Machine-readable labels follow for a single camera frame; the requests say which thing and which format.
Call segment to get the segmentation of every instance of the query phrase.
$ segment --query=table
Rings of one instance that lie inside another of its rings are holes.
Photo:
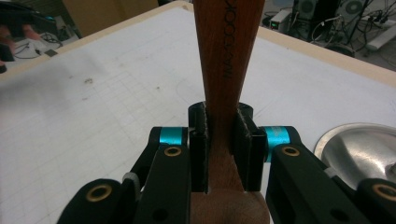
[[[188,125],[205,99],[191,8],[159,7],[0,76],[1,223],[56,222],[84,184],[121,180],[153,126]],[[241,102],[313,149],[342,124],[396,127],[396,73],[260,28]]]

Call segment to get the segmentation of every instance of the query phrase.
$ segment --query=metal bowl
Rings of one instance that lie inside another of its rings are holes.
[[[320,138],[315,155],[353,189],[365,178],[396,183],[395,128],[370,123],[339,126]]]

